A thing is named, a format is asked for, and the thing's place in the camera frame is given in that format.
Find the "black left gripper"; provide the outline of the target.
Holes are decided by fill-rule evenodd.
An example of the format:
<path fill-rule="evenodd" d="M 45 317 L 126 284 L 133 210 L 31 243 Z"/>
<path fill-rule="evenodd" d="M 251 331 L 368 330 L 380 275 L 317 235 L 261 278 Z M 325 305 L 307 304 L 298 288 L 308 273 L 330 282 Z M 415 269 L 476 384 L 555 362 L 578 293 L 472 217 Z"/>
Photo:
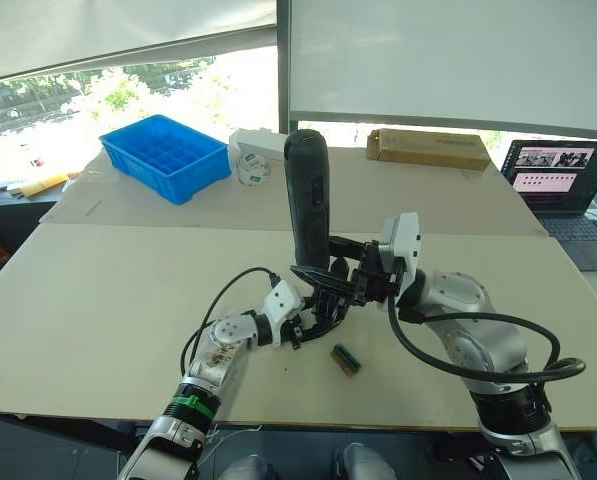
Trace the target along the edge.
<path fill-rule="evenodd" d="M 289 311 L 288 338 L 293 350 L 305 342 L 326 335 L 337 328 L 345 319 L 348 309 L 337 310 L 339 296 L 327 290 L 314 290 L 309 299 L 304 299 Z M 318 318 L 316 314 L 334 314 L 332 318 Z"/>

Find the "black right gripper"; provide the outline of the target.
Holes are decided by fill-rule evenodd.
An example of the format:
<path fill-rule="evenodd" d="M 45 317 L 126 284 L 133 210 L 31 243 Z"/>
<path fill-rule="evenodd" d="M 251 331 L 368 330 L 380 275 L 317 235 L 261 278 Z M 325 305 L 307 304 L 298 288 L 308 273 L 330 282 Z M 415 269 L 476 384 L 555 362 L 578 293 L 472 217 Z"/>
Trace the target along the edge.
<path fill-rule="evenodd" d="M 385 267 L 377 241 L 365 244 L 345 237 L 330 236 L 329 254 L 335 258 L 359 259 L 359 265 L 352 273 L 352 282 L 346 275 L 312 266 L 292 265 L 290 270 L 314 289 L 339 296 L 352 296 L 354 305 L 383 303 L 390 297 L 399 296 L 404 260 L 394 257 Z"/>

